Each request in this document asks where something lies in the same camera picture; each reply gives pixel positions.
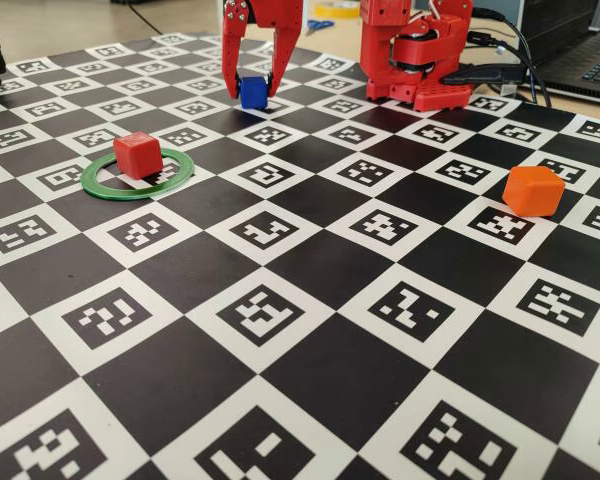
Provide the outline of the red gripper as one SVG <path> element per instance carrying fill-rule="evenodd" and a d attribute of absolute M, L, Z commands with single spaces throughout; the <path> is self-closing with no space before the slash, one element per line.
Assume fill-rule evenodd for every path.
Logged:
<path fill-rule="evenodd" d="M 276 95 L 282 77 L 301 33 L 302 0 L 253 0 L 256 24 L 274 30 L 271 71 L 267 77 L 268 96 Z M 223 8 L 222 74 L 232 98 L 239 97 L 237 65 L 241 40 L 251 14 L 248 1 L 227 0 Z"/>

